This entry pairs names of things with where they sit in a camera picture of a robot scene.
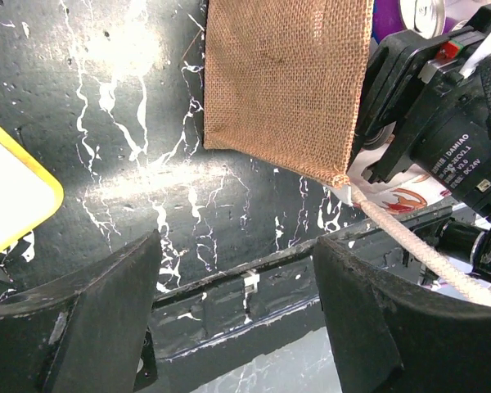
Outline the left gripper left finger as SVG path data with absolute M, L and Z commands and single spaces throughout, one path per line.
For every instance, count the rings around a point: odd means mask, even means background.
M 0 302 L 0 392 L 130 392 L 162 257 L 157 231 Z

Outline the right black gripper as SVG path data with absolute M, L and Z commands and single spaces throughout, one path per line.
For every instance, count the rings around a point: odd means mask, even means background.
M 491 33 L 491 3 L 460 29 L 411 30 L 373 52 L 361 95 L 351 178 L 392 215 L 452 197 L 491 217 L 491 56 L 459 71 Z

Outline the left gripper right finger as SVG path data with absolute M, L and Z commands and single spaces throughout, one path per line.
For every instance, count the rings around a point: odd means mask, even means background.
M 491 392 L 491 307 L 377 269 L 328 238 L 314 271 L 344 392 Z

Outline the burlap canvas tote bag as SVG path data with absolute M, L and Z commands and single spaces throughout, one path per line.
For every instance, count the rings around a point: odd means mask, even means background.
M 367 199 L 347 167 L 372 32 L 370 1 L 212 1 L 204 146 L 232 149 L 334 189 L 469 301 L 491 291 Z

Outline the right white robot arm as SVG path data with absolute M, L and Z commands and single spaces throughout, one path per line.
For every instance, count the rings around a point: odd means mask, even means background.
M 486 219 L 450 219 L 433 240 L 491 282 L 491 2 L 380 1 L 373 17 L 352 153 L 383 149 L 369 183 L 417 165 Z

